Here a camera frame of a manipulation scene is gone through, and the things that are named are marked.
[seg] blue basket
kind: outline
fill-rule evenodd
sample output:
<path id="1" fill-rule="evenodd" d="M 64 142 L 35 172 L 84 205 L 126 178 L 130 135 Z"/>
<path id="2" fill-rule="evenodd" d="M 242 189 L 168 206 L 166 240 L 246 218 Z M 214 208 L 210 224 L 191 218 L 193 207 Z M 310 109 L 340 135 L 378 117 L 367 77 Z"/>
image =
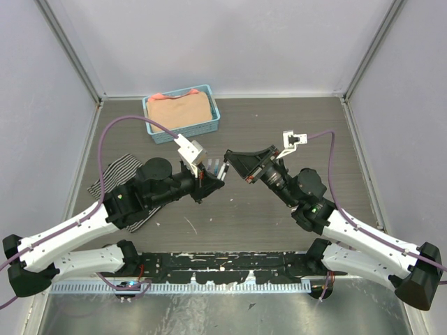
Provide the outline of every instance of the blue basket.
<path id="1" fill-rule="evenodd" d="M 211 114 L 212 114 L 212 120 L 201 122 L 199 124 L 193 124 L 191 126 L 187 127 L 181 127 L 176 129 L 171 129 L 176 134 L 182 134 L 184 137 L 191 137 L 195 135 L 202 135 L 206 133 L 211 133 L 212 131 L 217 131 L 219 128 L 219 120 L 221 118 L 221 115 L 219 113 L 219 109 L 217 108 L 216 101 L 214 101 L 212 97 L 212 91 L 209 85 L 200 85 L 200 86 L 194 86 L 194 87 L 188 87 L 187 89 L 179 89 L 177 91 L 171 91 L 168 93 L 163 93 L 165 96 L 183 96 L 184 94 L 188 93 L 191 89 L 197 89 L 201 92 L 205 92 L 207 94 L 208 100 L 210 101 L 210 107 L 211 107 Z M 150 96 L 145 97 L 142 100 L 142 107 L 145 112 L 145 117 L 148 117 L 148 112 L 146 108 L 146 102 L 147 99 L 149 99 Z M 165 143 L 169 141 L 173 141 L 174 139 L 164 131 L 154 133 L 152 131 L 150 123 L 146 122 L 147 127 L 147 133 L 152 136 L 152 139 L 155 141 L 156 144 Z"/>

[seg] black and white striped fabric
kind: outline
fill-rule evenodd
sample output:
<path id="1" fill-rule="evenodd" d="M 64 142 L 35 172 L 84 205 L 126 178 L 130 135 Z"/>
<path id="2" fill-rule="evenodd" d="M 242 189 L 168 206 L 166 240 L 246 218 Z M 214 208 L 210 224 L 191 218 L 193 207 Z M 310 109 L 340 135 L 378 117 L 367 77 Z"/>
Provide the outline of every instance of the black and white striped fabric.
<path id="1" fill-rule="evenodd" d="M 110 192 L 114 187 L 124 184 L 130 178 L 135 176 L 136 170 L 142 166 L 142 163 L 131 154 L 126 154 L 115 162 L 110 164 L 104 171 L 105 191 Z M 101 186 L 99 179 L 88 189 L 89 193 L 98 200 L 101 196 Z M 142 227 L 161 207 L 157 207 L 149 212 L 146 219 L 135 222 L 126 229 L 129 232 L 135 232 Z"/>

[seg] black arm casing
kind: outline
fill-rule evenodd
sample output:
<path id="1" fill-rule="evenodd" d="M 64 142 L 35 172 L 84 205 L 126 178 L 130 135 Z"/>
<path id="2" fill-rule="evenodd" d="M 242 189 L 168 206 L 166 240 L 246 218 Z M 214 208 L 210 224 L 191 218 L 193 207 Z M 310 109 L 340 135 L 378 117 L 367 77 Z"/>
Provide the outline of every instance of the black arm casing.
<path id="1" fill-rule="evenodd" d="M 421 256 L 442 264 L 439 249 L 433 244 L 425 242 L 419 252 Z M 390 281 L 396 288 L 395 294 L 404 303 L 414 308 L 422 311 L 430 310 L 443 271 L 422 260 L 417 260 L 415 266 L 410 267 L 409 271 L 410 274 L 403 280 L 390 276 Z"/>
<path id="2" fill-rule="evenodd" d="M 117 246 L 121 248 L 121 252 L 123 253 L 124 266 L 116 271 L 115 274 L 120 276 L 131 276 L 138 265 L 141 264 L 140 255 L 138 255 L 137 249 L 131 241 L 123 239 L 117 243 Z"/>
<path id="3" fill-rule="evenodd" d="M 278 155 L 279 150 L 272 145 L 257 152 L 227 150 L 225 159 L 247 182 L 254 184 L 260 179 L 288 207 L 296 207 L 292 217 L 302 229 L 321 235 L 335 209 L 334 203 L 323 197 L 326 186 L 318 173 L 307 167 L 290 176 Z"/>
<path id="4" fill-rule="evenodd" d="M 3 239 L 3 250 L 7 258 L 13 257 L 17 252 L 22 238 L 17 235 L 9 235 Z M 59 273 L 59 270 L 50 264 L 45 270 L 35 273 L 25 270 L 26 264 L 18 259 L 13 261 L 8 268 L 9 283 L 19 298 L 29 297 L 49 288 L 51 280 Z"/>
<path id="5" fill-rule="evenodd" d="M 331 244 L 327 239 L 315 239 L 306 252 L 306 265 L 317 276 L 325 276 L 328 273 L 328 269 L 321 260 L 323 259 L 324 250 Z"/>
<path id="6" fill-rule="evenodd" d="M 154 208 L 178 201 L 185 195 L 198 203 L 225 183 L 199 165 L 195 178 L 183 162 L 181 172 L 172 174 L 172 165 L 164 158 L 149 159 L 136 170 L 134 178 L 105 194 L 106 219 L 119 229 L 147 218 Z"/>

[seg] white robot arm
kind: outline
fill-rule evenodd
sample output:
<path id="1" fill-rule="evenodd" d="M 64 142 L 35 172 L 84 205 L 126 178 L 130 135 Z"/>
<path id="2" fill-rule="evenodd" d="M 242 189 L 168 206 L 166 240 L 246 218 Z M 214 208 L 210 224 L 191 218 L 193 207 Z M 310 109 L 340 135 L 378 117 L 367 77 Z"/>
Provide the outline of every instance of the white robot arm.
<path id="1" fill-rule="evenodd" d="M 315 137 L 286 131 L 281 153 L 274 145 L 249 153 L 228 150 L 224 162 L 231 164 L 249 184 L 259 179 L 266 184 L 291 208 L 292 218 L 304 230 L 356 249 L 346 250 L 330 241 L 317 239 L 307 253 L 309 266 L 316 273 L 343 271 L 365 277 L 395 289 L 395 294 L 404 302 L 428 310 L 442 276 L 439 268 L 444 268 L 436 246 L 426 242 L 418 247 L 349 215 L 323 197 L 327 188 L 313 169 L 304 168 L 295 177 L 288 174 L 282 158 Z"/>
<path id="2" fill-rule="evenodd" d="M 93 251 L 72 252 L 97 237 L 116 232 L 146 218 L 156 207 L 190 195 L 196 202 L 225 185 L 202 164 L 206 151 L 182 135 L 181 172 L 172 174 L 164 158 L 152 158 L 138 168 L 134 178 L 105 194 L 102 204 L 90 208 L 49 230 L 31 237 L 10 235 L 3 239 L 6 257 L 15 258 L 8 268 L 10 284 L 18 297 L 34 295 L 52 282 L 94 272 L 132 274 L 138 253 L 129 241 Z M 95 208 L 96 212 L 83 220 Z"/>

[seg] purple cable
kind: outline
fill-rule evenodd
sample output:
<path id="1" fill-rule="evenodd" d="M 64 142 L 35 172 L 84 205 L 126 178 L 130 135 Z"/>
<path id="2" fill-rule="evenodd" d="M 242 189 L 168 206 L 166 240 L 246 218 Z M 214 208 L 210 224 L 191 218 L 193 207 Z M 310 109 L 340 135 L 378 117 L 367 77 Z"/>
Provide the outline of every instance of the purple cable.
<path id="1" fill-rule="evenodd" d="M 82 223 L 86 220 L 88 220 L 89 218 L 91 218 L 100 208 L 101 205 L 103 204 L 104 201 L 104 196 L 105 196 L 105 184 L 104 184 L 104 176 L 103 176 L 103 161 L 102 161 L 102 152 L 103 152 L 103 143 L 104 143 L 104 139 L 105 139 L 105 135 L 107 134 L 107 132 L 118 122 L 121 122 L 123 120 L 130 120 L 130 119 L 135 119 L 135 120 L 141 120 L 141 121 L 146 121 L 149 122 L 150 124 L 160 128 L 161 130 L 163 130 L 164 132 L 166 132 L 167 134 L 171 135 L 173 138 L 177 139 L 179 137 L 178 134 L 170 131 L 169 129 L 167 129 L 166 127 L 163 127 L 161 124 L 152 121 L 151 119 L 147 119 L 145 117 L 141 117 L 139 115 L 126 115 L 123 117 L 117 117 L 116 119 L 112 120 L 103 130 L 103 132 L 101 133 L 101 136 L 99 138 L 99 143 L 98 143 L 98 170 L 99 170 L 99 184 L 101 186 L 101 196 L 98 200 L 98 204 L 92 209 L 92 211 L 88 214 L 86 214 L 84 217 L 82 217 L 79 220 L 79 223 Z M 70 225 L 67 225 L 66 227 L 57 230 L 56 232 L 53 232 L 52 234 L 49 234 L 46 237 L 43 237 L 42 239 L 39 239 L 38 241 L 34 242 L 31 244 L 31 248 L 35 248 L 38 245 L 52 239 L 53 237 L 59 236 L 60 234 L 66 232 L 67 230 L 70 230 L 71 228 L 74 228 L 78 225 L 78 222 L 74 222 Z M 16 253 L 13 257 L 8 258 L 5 262 L 3 262 L 0 265 L 0 271 L 2 271 L 5 267 L 8 266 L 8 264 L 10 264 L 11 262 L 13 262 L 14 260 L 18 259 L 20 256 L 24 255 L 25 253 L 27 253 L 28 251 L 31 250 L 30 247 L 26 247 L 23 250 L 21 250 L 20 252 Z M 17 299 L 17 297 L 12 298 L 10 301 L 6 302 L 3 305 L 0 305 L 0 310 L 8 307 L 9 305 L 11 305 L 15 300 Z"/>
<path id="2" fill-rule="evenodd" d="M 342 206 L 340 205 L 336 195 L 335 195 L 335 191 L 334 191 L 334 186 L 332 183 L 332 161 L 333 161 L 333 156 L 334 156 L 334 145 L 335 145 L 335 132 L 332 130 L 328 130 L 328 131 L 323 131 L 322 133 L 317 133 L 314 135 L 310 135 L 307 137 L 308 140 L 312 140 L 314 138 L 323 136 L 323 135 L 327 135 L 327 134 L 331 134 L 332 136 L 332 140 L 330 143 L 330 151 L 329 151 L 329 164 L 328 164 L 328 183 L 329 183 L 329 190 L 330 193 L 332 194 L 332 198 L 334 200 L 335 206 L 336 208 L 339 210 L 340 214 L 344 217 L 344 219 L 353 227 L 357 228 L 357 225 L 351 220 L 351 218 L 349 218 L 348 215 L 346 215 L 346 213 L 344 212 L 344 210 L 342 209 Z M 405 253 L 405 249 L 394 245 L 393 243 L 390 243 L 388 241 L 386 241 L 385 239 L 382 239 L 381 237 L 373 234 L 372 232 L 369 232 L 368 230 L 364 229 L 364 228 L 358 228 L 359 231 L 361 231 L 363 234 L 371 237 L 372 239 L 375 239 L 376 241 L 381 242 L 382 244 L 385 244 L 386 246 L 389 246 L 390 248 L 395 249 L 396 251 L 399 251 L 400 253 Z M 421 255 L 417 255 L 413 252 L 408 252 L 407 253 L 408 256 L 411 256 L 413 258 L 416 258 L 418 260 L 422 260 L 423 262 L 426 262 L 430 265 L 433 265 L 434 267 L 442 270 L 442 271 L 447 271 L 447 267 L 443 266 L 442 264 L 436 263 L 432 260 L 429 260 L 428 258 L 421 256 Z"/>
<path id="3" fill-rule="evenodd" d="M 328 290 L 329 276 L 330 276 L 330 271 L 328 271 L 328 272 L 326 273 L 326 284 L 324 284 L 324 289 L 323 289 L 323 291 L 322 291 L 322 293 L 321 293 L 320 298 L 318 299 L 318 300 L 320 300 L 320 302 L 323 302 L 324 295 L 326 294 L 326 291 Z"/>
<path id="4" fill-rule="evenodd" d="M 17 296 L 15 296 L 15 297 L 9 299 L 9 300 L 8 300 L 7 302 L 5 302 L 3 305 L 0 305 L 0 310 L 3 309 L 3 308 L 8 307 L 9 305 L 11 305 L 11 304 L 12 304 L 15 300 L 17 300 L 17 299 L 18 299 Z"/>

